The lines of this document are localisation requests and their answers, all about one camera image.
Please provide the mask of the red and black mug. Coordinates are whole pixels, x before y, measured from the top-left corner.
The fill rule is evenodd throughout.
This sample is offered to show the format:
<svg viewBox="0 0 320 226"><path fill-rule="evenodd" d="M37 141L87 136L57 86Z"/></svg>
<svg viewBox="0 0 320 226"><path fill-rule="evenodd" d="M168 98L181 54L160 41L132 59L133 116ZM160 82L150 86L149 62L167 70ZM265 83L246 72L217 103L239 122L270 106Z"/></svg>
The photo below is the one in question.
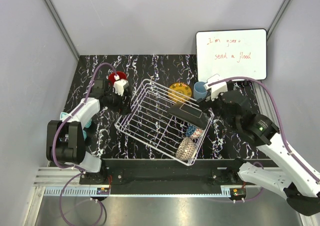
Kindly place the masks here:
<svg viewBox="0 0 320 226"><path fill-rule="evenodd" d="M112 86L115 81L120 80L120 79L127 80L127 75L124 72L117 71L116 73L112 73L108 76L108 80L111 82Z"/></svg>

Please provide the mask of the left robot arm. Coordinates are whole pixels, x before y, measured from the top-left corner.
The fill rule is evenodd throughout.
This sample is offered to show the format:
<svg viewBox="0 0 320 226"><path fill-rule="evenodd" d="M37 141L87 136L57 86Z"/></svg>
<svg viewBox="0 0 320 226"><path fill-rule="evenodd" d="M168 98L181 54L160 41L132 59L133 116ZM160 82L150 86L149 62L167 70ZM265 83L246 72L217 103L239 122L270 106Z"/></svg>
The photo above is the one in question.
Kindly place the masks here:
<svg viewBox="0 0 320 226"><path fill-rule="evenodd" d="M97 184L108 179L101 159L86 151L84 128L94 115L108 109L120 115L131 113L131 90L126 79L114 83L96 80L89 85L88 93L70 113L61 114L59 120L47 125L46 157L61 169L76 168L90 173Z"/></svg>

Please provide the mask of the yellow patterned bowl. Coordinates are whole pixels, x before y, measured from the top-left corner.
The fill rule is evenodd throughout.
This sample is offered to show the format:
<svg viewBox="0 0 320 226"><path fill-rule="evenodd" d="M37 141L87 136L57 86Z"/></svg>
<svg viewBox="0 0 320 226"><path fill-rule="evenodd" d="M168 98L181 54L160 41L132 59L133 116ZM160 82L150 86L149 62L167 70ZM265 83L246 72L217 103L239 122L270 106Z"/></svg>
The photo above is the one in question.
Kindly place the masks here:
<svg viewBox="0 0 320 226"><path fill-rule="evenodd" d="M167 93L168 99L178 103L179 101L185 102L192 98L191 87L183 82L175 82L169 86Z"/></svg>

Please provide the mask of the white wire dish rack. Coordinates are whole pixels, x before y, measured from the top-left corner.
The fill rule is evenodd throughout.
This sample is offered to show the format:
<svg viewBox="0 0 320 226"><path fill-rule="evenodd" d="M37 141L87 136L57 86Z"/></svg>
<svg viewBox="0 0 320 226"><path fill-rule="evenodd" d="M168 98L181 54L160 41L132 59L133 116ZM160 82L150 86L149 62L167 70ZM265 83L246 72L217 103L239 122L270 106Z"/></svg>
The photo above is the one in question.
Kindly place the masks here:
<svg viewBox="0 0 320 226"><path fill-rule="evenodd" d="M115 127L130 139L139 141L179 163L191 166L197 159L214 115L211 110L208 114L205 113L208 117L207 127L199 138L192 139L195 143L195 155L188 161L177 159L177 149L186 137L186 131L190 124L167 112L171 106L176 104L176 102L168 99L168 90L168 87L144 79L132 97L132 112L120 116L115 123ZM193 98L178 103L188 104L200 110Z"/></svg>

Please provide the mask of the blue patterned bowl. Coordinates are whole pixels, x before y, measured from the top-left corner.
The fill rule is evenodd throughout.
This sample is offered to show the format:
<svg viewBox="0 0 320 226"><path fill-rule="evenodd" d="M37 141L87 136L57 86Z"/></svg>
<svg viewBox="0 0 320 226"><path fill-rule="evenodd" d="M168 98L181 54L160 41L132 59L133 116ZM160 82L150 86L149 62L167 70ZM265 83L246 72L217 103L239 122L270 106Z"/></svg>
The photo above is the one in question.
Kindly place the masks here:
<svg viewBox="0 0 320 226"><path fill-rule="evenodd" d="M186 137L189 137L191 139L197 139L199 138L202 134L204 133L204 130L203 129L200 129L194 125L189 125L187 130L186 130L186 133L185 133L185 136Z"/></svg>

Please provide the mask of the black floral square plate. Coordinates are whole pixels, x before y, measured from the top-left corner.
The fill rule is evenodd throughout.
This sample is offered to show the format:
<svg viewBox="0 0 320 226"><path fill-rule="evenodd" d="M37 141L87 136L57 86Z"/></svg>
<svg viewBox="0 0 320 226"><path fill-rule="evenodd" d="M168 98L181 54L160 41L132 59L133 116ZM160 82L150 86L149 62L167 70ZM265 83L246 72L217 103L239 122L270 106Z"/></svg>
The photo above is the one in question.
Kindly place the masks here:
<svg viewBox="0 0 320 226"><path fill-rule="evenodd" d="M171 106L168 113L183 121L204 130L208 124L208 117L201 110L183 103L176 103Z"/></svg>

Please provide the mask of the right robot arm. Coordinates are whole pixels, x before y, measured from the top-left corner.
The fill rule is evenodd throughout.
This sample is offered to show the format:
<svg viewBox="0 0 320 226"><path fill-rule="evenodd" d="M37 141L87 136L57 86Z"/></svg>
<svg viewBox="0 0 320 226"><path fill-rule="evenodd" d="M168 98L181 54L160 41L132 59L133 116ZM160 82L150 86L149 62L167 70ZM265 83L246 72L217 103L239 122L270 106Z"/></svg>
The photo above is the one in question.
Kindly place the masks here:
<svg viewBox="0 0 320 226"><path fill-rule="evenodd" d="M320 174L282 139L279 127L267 116L252 112L249 100L238 91L219 93L197 100L202 111L211 109L222 117L241 138L263 152L285 175L272 173L246 160L236 159L227 171L228 181L256 184L286 200L295 211L312 216L320 212Z"/></svg>

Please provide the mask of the brown patterned bowl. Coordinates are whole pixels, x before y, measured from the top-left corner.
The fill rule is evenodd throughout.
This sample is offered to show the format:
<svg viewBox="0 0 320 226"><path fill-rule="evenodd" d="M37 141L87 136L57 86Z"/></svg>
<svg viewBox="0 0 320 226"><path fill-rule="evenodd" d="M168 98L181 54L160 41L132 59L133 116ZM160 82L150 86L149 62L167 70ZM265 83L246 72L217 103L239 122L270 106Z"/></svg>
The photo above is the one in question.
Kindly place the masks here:
<svg viewBox="0 0 320 226"><path fill-rule="evenodd" d="M182 161L190 160L196 152L196 145L192 138L185 137L179 144L175 157Z"/></svg>

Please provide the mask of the light blue cup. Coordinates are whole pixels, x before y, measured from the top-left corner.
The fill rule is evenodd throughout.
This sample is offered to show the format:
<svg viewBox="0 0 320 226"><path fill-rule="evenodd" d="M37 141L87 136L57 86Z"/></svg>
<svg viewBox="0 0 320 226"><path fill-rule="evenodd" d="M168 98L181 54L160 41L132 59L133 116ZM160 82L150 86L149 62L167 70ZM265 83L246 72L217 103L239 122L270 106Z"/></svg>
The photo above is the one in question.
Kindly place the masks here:
<svg viewBox="0 0 320 226"><path fill-rule="evenodd" d="M193 97L195 100L204 99L207 97L207 90L205 88L205 82L198 81L193 86Z"/></svg>

